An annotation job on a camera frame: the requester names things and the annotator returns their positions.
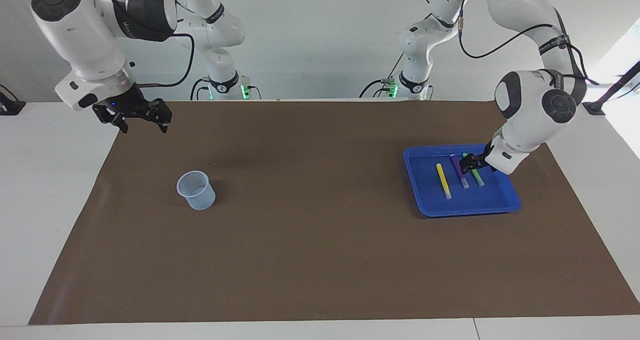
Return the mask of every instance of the table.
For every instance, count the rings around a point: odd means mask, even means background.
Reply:
[[[0,338],[563,338],[631,339],[640,317],[418,320],[22,327],[38,301],[71,228],[80,214],[110,146],[115,128],[61,103],[31,103],[14,118],[0,119]],[[636,297],[640,294],[640,222],[635,194],[640,160],[604,118],[580,108],[576,120],[550,148]],[[602,165],[608,172],[594,172]],[[597,183],[599,188],[592,188]]]

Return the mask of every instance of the plastic tray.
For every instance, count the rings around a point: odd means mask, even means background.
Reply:
[[[521,200],[509,177],[502,172],[492,172],[490,167],[480,169],[485,183],[478,185],[473,174],[466,174],[470,188],[464,189],[455,168],[451,154],[462,159],[463,153],[482,153],[484,144],[459,146],[410,147],[404,151],[404,161],[413,193],[420,212],[428,217],[460,217],[464,215],[511,213],[520,210]],[[436,170],[440,163],[453,199],[446,199]]]

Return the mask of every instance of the marker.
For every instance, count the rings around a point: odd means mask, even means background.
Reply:
[[[449,189],[449,184],[447,183],[447,178],[444,176],[444,170],[442,170],[442,164],[436,164],[436,168],[438,169],[438,175],[440,176],[440,182],[442,182],[442,188],[444,189],[444,194],[446,195],[446,199],[451,200],[453,197],[451,196],[451,190]]]
[[[455,168],[455,172],[457,172],[458,178],[460,178],[460,181],[462,182],[462,187],[464,187],[464,189],[469,189],[469,182],[465,178],[465,175],[462,174],[462,168],[460,167],[460,161],[457,159],[457,156],[455,156],[455,154],[451,155],[451,163],[453,164],[453,167]]]
[[[462,154],[462,158],[465,158],[467,156],[466,153]],[[480,185],[481,187],[484,187],[485,182],[482,180],[482,177],[480,176],[480,173],[478,173],[478,171],[476,171],[475,169],[471,171],[471,174],[473,174],[473,177],[475,178],[475,181],[478,182],[478,185]]]

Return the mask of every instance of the white wall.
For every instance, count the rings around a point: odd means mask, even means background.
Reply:
[[[386,76],[400,55],[398,34],[429,14],[425,0],[222,0],[247,28],[245,44],[230,49],[241,72],[267,98],[354,97],[371,80]],[[564,17],[573,43],[595,66],[640,17],[638,0],[551,0]],[[38,33],[30,0],[0,0],[0,81],[30,101],[52,101],[52,89],[68,65]],[[466,8],[465,44],[487,51],[512,36],[494,24],[486,0]],[[168,40],[121,39],[137,63],[139,82],[179,79],[188,50]],[[542,66],[537,48],[523,38],[482,60],[466,58],[457,42],[433,54],[432,82],[441,99],[490,99],[496,83],[515,69]],[[189,81],[174,89],[145,90],[149,98],[186,99],[193,82],[206,75],[196,59]]]

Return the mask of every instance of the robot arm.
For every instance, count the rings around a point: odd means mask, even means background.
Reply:
[[[462,36],[464,20],[458,19],[458,14],[464,1],[432,0],[432,15],[403,33],[403,49],[414,52],[407,53],[409,63],[397,75],[399,96],[422,99],[432,66],[428,54],[456,33]],[[515,31],[531,29],[525,35],[537,44],[544,63],[544,69],[515,71],[503,77],[494,98],[507,122],[483,154],[471,154],[461,161],[464,172],[491,166],[510,174],[573,119],[577,104],[585,97],[585,75],[576,63],[562,18],[548,0],[487,0],[487,5],[491,18],[501,26]],[[420,36],[412,38],[410,33]]]
[[[75,110],[91,106],[100,121],[118,126],[123,133],[128,130],[125,118],[142,118],[167,132],[171,110],[162,99],[146,101],[114,37],[168,38],[176,6],[158,1],[125,0],[121,8],[118,0],[32,0],[38,26],[71,65],[69,75],[55,87],[62,101]],[[142,14],[139,4],[145,5]]]
[[[178,24],[180,33],[194,37],[195,49],[205,60],[209,90],[214,99],[249,99],[249,78],[236,69],[233,58],[223,48],[245,41],[245,28],[226,10],[220,0],[184,0],[185,8],[194,13]],[[179,40],[183,46],[189,42]]]

